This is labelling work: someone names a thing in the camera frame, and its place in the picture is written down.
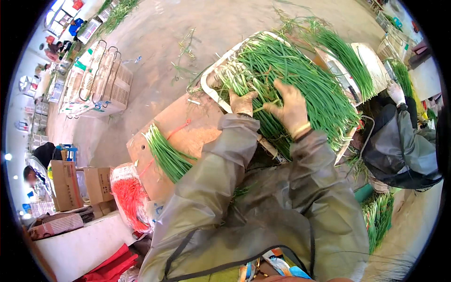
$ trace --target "red bag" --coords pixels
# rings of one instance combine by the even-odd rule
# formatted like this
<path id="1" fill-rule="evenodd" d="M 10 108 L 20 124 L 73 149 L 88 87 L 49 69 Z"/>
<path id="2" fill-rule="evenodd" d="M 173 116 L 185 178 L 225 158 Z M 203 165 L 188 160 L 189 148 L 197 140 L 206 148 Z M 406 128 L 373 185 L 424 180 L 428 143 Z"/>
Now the red bag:
<path id="1" fill-rule="evenodd" d="M 83 7 L 83 2 L 81 0 L 75 0 L 72 8 L 80 10 L 81 7 Z"/>
<path id="2" fill-rule="evenodd" d="M 55 38 L 53 36 L 49 35 L 49 36 L 46 37 L 46 42 L 47 43 L 52 44 L 53 41 L 55 41 Z"/>

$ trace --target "hand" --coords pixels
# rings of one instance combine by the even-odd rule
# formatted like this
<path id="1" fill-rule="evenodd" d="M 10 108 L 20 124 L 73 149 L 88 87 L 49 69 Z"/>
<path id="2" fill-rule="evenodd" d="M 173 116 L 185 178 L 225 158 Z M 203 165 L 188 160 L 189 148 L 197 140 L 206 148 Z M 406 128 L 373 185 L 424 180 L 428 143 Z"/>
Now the hand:
<path id="1" fill-rule="evenodd" d="M 305 99 L 299 89 L 293 85 L 283 84 L 278 79 L 274 80 L 274 87 L 282 96 L 283 108 L 271 103 L 265 103 L 263 107 L 278 118 L 296 140 L 310 130 Z"/>
<path id="2" fill-rule="evenodd" d="M 405 97 L 402 88 L 394 82 L 392 79 L 387 81 L 387 92 L 393 102 L 396 103 L 396 107 L 399 107 L 401 103 L 405 104 Z"/>
<path id="3" fill-rule="evenodd" d="M 258 92 L 252 91 L 247 93 L 244 96 L 236 95 L 233 89 L 229 90 L 230 97 L 230 107 L 232 108 L 232 113 L 234 114 L 247 114 L 252 117 L 253 109 L 252 109 L 252 99 L 258 96 Z"/>

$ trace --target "white glove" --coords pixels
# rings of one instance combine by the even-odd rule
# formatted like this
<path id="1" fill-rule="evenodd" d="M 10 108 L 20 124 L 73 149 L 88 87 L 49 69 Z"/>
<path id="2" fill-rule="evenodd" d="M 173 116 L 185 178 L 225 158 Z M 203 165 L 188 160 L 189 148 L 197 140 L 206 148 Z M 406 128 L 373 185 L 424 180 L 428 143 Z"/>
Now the white glove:
<path id="1" fill-rule="evenodd" d="M 387 92 L 393 102 L 396 103 L 396 107 L 399 107 L 401 103 L 405 104 L 405 97 L 402 88 L 392 79 L 387 81 Z"/>

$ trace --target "shirt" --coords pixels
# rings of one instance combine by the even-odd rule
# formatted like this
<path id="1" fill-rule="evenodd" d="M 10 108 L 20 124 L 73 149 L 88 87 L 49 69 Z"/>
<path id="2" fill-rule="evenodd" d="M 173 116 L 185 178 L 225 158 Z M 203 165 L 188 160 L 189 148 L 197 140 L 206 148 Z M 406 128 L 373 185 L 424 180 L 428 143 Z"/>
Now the shirt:
<path id="1" fill-rule="evenodd" d="M 76 20 L 74 20 L 75 24 L 71 24 L 69 26 L 69 33 L 72 36 L 77 36 L 77 29 L 82 26 L 83 20 L 78 18 Z"/>

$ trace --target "person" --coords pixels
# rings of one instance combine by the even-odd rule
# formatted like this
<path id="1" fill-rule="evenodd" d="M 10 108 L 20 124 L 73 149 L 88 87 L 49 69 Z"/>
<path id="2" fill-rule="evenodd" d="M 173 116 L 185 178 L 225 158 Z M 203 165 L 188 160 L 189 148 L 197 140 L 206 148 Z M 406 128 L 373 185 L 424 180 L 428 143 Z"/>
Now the person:
<path id="1" fill-rule="evenodd" d="M 56 45 L 59 47 L 58 52 L 67 52 L 70 47 L 72 46 L 72 42 L 70 42 L 69 40 L 64 40 L 64 42 L 58 41 L 56 43 Z"/>
<path id="2" fill-rule="evenodd" d="M 77 33 L 80 30 L 80 28 L 82 27 L 83 23 L 87 23 L 87 21 L 83 21 L 81 18 L 78 19 L 73 19 L 72 21 L 70 21 L 70 26 L 69 26 L 69 33 L 70 35 L 72 35 L 74 37 L 74 41 L 77 41 Z"/>
<path id="3" fill-rule="evenodd" d="M 36 68 L 34 69 L 34 76 L 35 78 L 39 79 L 40 76 L 43 72 L 45 72 L 46 70 L 48 70 L 50 68 L 50 64 L 45 64 L 45 65 L 41 65 L 41 64 L 37 64 Z"/>
<path id="4" fill-rule="evenodd" d="M 291 134 L 293 161 L 244 173 L 257 147 L 257 93 L 230 90 L 233 113 L 221 117 L 222 133 L 176 183 L 139 281 L 361 279 L 369 252 L 362 209 L 334 168 L 326 134 L 310 128 L 300 91 L 279 80 L 274 86 L 284 107 L 264 107 Z M 249 191 L 229 207 L 237 186 Z"/>
<path id="5" fill-rule="evenodd" d="M 393 80 L 388 82 L 387 103 L 371 122 L 365 125 L 362 159 L 382 183 L 398 188 L 425 191 L 438 183 L 436 133 L 430 128 L 417 129 L 415 100 L 404 96 Z"/>
<path id="6" fill-rule="evenodd" d="M 60 53 L 59 52 L 60 46 L 58 45 L 58 43 L 57 44 L 47 44 L 47 47 L 50 50 L 50 52 L 52 52 L 52 54 L 56 55 L 56 54 Z"/>
<path id="7" fill-rule="evenodd" d="M 34 150 L 30 163 L 23 169 L 23 179 L 35 187 L 40 198 L 50 201 L 52 197 L 51 181 L 47 175 L 50 160 L 62 160 L 61 151 L 51 142 L 47 142 Z"/>

